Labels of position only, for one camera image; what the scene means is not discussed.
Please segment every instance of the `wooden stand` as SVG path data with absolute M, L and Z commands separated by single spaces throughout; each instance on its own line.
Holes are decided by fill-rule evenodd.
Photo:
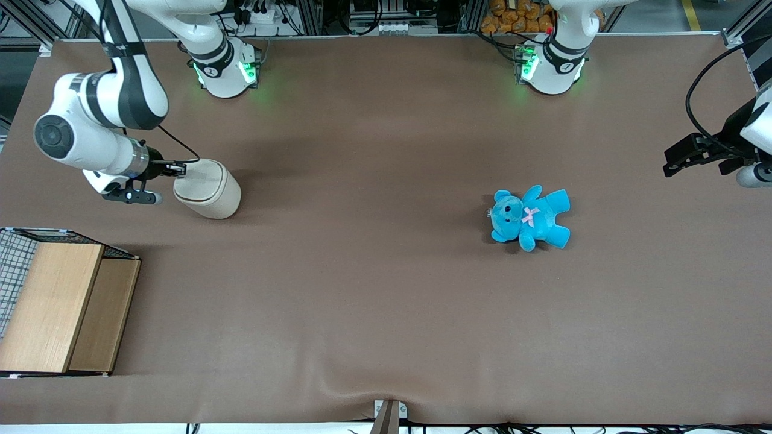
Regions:
M 0 371 L 112 372 L 139 258 L 102 244 L 41 242 L 0 342 Z

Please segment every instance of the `wire mesh basket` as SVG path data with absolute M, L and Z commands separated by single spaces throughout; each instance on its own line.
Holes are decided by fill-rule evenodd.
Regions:
M 41 242 L 101 244 L 103 257 L 137 259 L 122 249 L 108 246 L 68 229 L 0 228 L 0 341 L 5 336 L 19 295 Z

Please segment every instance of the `teddy bear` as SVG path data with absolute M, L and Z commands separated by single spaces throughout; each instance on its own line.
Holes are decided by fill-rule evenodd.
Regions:
M 507 190 L 497 191 L 493 196 L 496 204 L 489 211 L 493 239 L 497 242 L 520 239 L 520 247 L 526 252 L 532 251 L 538 240 L 563 249 L 571 231 L 558 225 L 555 218 L 571 209 L 571 201 L 565 190 L 543 198 L 539 198 L 540 195 L 541 185 L 529 188 L 522 200 Z

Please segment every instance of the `white cylindrical container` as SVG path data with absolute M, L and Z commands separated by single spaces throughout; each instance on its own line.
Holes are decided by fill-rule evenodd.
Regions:
M 174 196 L 209 219 L 227 219 L 241 202 L 241 187 L 221 163 L 202 158 L 174 180 Z

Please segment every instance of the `gray floor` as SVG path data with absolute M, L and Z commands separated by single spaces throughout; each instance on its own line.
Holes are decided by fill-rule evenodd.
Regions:
M 717 31 L 732 25 L 753 0 L 639 0 L 627 6 L 614 32 L 670 33 L 689 32 L 686 6 L 691 3 L 699 30 Z

